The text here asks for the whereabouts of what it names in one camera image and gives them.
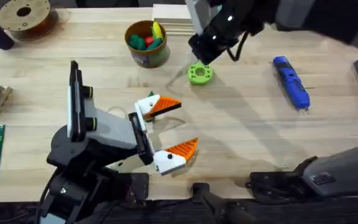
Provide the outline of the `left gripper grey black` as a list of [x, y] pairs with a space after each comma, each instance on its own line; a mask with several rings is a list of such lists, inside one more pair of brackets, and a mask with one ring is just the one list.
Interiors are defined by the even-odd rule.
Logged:
[[152, 95], [134, 106], [136, 113], [125, 119], [98, 109], [93, 100], [68, 100], [67, 124], [53, 135], [47, 163], [70, 174], [85, 174], [132, 156], [138, 156], [145, 165], [154, 160], [161, 175], [185, 167], [195, 155], [199, 138], [153, 155], [143, 132], [147, 120], [180, 108], [181, 101]]

